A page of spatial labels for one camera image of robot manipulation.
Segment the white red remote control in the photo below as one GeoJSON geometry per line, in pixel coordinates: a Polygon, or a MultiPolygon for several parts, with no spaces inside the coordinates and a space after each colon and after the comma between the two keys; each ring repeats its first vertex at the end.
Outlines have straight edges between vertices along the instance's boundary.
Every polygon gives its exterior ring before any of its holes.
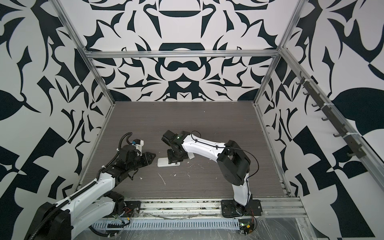
{"type": "Polygon", "coordinates": [[[170,163],[168,158],[158,158],[157,166],[159,168],[165,167],[178,167],[181,165],[181,162],[170,163]]]}

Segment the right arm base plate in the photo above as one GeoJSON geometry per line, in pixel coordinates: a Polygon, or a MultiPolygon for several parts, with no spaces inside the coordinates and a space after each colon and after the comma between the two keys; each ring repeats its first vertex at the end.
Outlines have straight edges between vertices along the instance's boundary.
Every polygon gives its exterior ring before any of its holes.
{"type": "Polygon", "coordinates": [[[236,218],[243,216],[261,216],[263,209],[259,200],[250,200],[244,207],[234,200],[221,200],[222,216],[224,218],[236,218]]]}

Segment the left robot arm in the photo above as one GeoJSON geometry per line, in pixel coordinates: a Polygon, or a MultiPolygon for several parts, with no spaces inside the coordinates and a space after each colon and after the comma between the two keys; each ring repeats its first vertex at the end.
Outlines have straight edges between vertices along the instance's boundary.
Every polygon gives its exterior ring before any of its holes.
{"type": "Polygon", "coordinates": [[[128,132],[121,137],[116,154],[94,180],[63,200],[41,205],[25,239],[73,240],[101,218],[123,214],[125,198],[114,188],[125,179],[132,180],[140,168],[156,158],[156,154],[142,151],[142,140],[130,141],[130,136],[128,132]]]}

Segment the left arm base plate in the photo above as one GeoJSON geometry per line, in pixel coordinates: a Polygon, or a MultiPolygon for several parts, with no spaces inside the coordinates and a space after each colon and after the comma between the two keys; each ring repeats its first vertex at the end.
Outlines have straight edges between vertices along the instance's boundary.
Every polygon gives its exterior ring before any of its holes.
{"type": "Polygon", "coordinates": [[[122,218],[131,218],[140,213],[140,201],[120,201],[115,204],[111,216],[119,215],[122,218]]]}

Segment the white battery cover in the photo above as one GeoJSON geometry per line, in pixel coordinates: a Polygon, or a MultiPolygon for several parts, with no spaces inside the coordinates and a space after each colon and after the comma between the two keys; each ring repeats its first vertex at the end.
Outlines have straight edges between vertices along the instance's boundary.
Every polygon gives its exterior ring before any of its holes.
{"type": "Polygon", "coordinates": [[[195,157],[195,155],[193,153],[188,153],[188,158],[191,160],[195,157]]]}

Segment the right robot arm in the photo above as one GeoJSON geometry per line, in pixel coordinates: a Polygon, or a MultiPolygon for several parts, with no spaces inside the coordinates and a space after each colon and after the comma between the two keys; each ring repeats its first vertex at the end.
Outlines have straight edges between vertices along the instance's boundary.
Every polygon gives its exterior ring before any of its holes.
{"type": "Polygon", "coordinates": [[[246,210],[251,203],[252,193],[249,187],[251,160],[247,151],[234,141],[217,143],[202,139],[192,133],[182,131],[179,134],[166,131],[162,141],[169,146],[166,158],[158,159],[158,167],[179,166],[194,155],[205,157],[218,164],[219,169],[233,187],[234,204],[240,210],[246,210]]]}

